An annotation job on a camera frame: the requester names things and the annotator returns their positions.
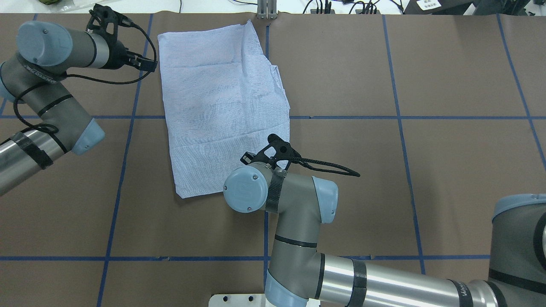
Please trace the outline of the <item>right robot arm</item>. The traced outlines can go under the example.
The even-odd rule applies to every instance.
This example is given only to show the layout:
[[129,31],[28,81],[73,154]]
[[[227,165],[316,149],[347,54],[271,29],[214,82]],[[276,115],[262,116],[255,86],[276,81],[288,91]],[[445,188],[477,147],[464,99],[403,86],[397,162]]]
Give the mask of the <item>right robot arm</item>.
[[345,307],[543,307],[545,195],[516,194],[495,206],[488,277],[471,282],[393,269],[318,251],[339,189],[314,176],[257,162],[234,170],[224,198],[238,212],[278,216],[264,295],[276,307],[311,299]]

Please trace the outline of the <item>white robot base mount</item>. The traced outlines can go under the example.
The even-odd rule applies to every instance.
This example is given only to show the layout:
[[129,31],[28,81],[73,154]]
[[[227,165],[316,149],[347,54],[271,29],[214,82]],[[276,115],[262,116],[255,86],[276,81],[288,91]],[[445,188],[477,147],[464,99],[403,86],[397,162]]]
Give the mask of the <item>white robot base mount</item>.
[[219,294],[213,295],[209,307],[266,307],[267,299],[263,294]]

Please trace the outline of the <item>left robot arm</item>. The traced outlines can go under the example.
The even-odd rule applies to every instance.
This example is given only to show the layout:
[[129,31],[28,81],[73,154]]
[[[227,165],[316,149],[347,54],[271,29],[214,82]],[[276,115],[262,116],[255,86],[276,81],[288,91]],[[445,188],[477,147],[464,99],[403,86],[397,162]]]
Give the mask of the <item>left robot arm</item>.
[[[107,28],[111,23],[113,32]],[[131,66],[145,76],[157,68],[127,49],[117,38],[118,27],[142,27],[125,16],[119,21],[90,18],[84,31],[57,23],[27,21],[16,36],[17,51],[1,64],[1,96],[11,101],[25,125],[1,144],[1,194],[47,169],[68,152],[83,155],[105,138],[105,132],[62,84],[70,68],[116,70]]]

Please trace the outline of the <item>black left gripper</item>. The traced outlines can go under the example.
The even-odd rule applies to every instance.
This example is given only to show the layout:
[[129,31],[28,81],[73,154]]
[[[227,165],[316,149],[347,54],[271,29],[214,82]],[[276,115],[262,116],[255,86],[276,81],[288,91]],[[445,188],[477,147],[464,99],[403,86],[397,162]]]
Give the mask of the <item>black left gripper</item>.
[[109,44],[109,69],[117,70],[123,66],[131,66],[140,71],[155,72],[158,61],[141,60],[139,62],[138,59],[141,56],[136,52],[130,51],[121,41],[111,43]]

